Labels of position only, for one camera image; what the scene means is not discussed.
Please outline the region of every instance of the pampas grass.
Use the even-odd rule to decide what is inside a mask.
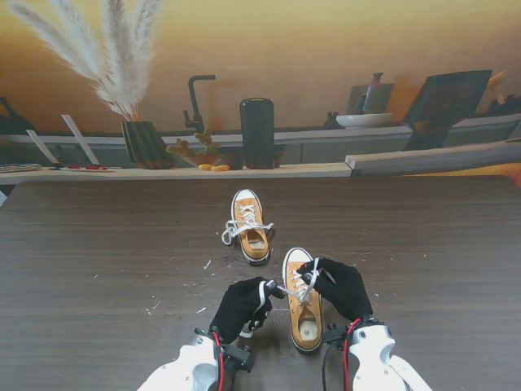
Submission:
[[[102,1],[105,50],[71,0],[49,0],[60,28],[22,2],[9,7],[71,69],[94,81],[96,94],[112,111],[139,121],[138,104],[150,83],[152,25],[160,0],[138,0],[131,18],[123,0]]]

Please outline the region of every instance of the wood grain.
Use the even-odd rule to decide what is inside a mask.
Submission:
[[[239,188],[275,222],[266,266],[221,243]],[[395,353],[433,389],[517,390],[520,195],[505,178],[21,184],[0,209],[0,389],[134,390],[208,326],[228,284],[281,280],[301,246],[359,268]],[[324,349],[298,354],[287,302],[274,308],[237,389],[320,389]],[[331,389],[340,368],[334,355]]]

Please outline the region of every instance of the bowl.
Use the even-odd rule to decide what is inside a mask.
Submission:
[[[353,114],[351,116],[336,116],[336,121],[344,128],[372,128],[391,122],[392,113]]]

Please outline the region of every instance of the gloved hand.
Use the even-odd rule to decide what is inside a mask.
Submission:
[[[255,277],[254,279],[239,281],[231,284],[225,292],[215,318],[210,323],[210,328],[216,326],[219,329],[225,344],[233,342],[239,336],[244,324],[252,320],[253,313],[261,303],[261,297],[259,296],[259,284],[261,281],[266,281],[266,279]],[[260,322],[259,327],[262,327],[264,324],[266,313],[272,309],[266,288],[265,295],[266,302],[258,310],[255,317],[255,320]]]
[[[305,273],[313,271],[313,263],[307,262],[297,270],[307,284],[310,284],[311,279]],[[373,314],[364,282],[356,268],[331,259],[320,258],[317,269],[322,271],[315,281],[315,290],[342,316],[353,321],[358,318],[369,318]],[[334,282],[324,273],[324,270],[335,279]]]

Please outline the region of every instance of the shoelace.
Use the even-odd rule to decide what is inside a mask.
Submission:
[[[243,220],[229,220],[225,224],[225,231],[221,235],[222,243],[227,246],[231,245],[235,236],[239,236],[242,232],[248,230],[265,230],[269,231],[274,226],[273,223],[267,226],[256,222],[255,205],[239,206],[239,212]],[[235,228],[237,224],[243,224],[240,228]]]
[[[295,299],[299,301],[300,305],[303,305],[306,301],[311,301],[311,291],[313,290],[313,287],[315,286],[315,283],[317,281],[318,277],[318,258],[315,258],[313,270],[310,272],[311,274],[311,281],[309,282],[309,285],[306,286],[306,283],[302,279],[302,275],[297,273],[295,270],[291,271],[291,274],[293,277],[291,277],[291,281],[296,281],[293,284],[293,288],[296,288],[296,292],[289,291],[288,289],[285,289],[284,287],[281,287],[280,285],[277,286],[278,289],[285,292],[289,296],[293,296]]]

